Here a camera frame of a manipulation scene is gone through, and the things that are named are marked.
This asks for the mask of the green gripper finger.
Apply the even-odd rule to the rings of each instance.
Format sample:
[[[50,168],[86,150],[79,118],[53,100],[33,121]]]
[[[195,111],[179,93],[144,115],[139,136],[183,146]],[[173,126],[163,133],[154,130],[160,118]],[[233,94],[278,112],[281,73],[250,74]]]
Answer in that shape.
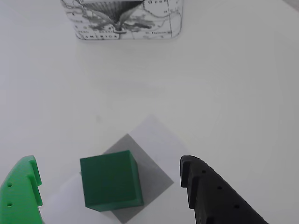
[[[36,159],[22,157],[0,187],[0,222],[2,224],[42,224],[39,192],[42,184]]]

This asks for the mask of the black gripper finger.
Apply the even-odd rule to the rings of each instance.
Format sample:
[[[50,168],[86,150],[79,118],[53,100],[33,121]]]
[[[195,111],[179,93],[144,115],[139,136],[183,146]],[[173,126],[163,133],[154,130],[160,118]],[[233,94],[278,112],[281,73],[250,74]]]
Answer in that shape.
[[[200,158],[180,159],[181,187],[197,224],[267,223],[212,167]]]

